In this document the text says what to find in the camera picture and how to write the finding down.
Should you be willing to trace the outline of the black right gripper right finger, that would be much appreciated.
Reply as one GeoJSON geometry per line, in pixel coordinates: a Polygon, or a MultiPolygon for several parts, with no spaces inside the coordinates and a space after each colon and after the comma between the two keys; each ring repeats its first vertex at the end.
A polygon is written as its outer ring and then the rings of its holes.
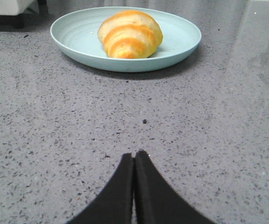
{"type": "Polygon", "coordinates": [[[135,156],[135,206],[139,224],[212,224],[165,181],[145,151],[135,156]]]}

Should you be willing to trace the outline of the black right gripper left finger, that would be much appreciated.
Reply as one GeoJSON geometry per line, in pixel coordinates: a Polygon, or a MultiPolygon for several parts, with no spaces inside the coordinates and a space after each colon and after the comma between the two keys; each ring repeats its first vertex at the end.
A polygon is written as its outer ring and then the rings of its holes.
{"type": "Polygon", "coordinates": [[[134,159],[123,154],[106,186],[70,224],[129,224],[133,205],[134,159]]]}

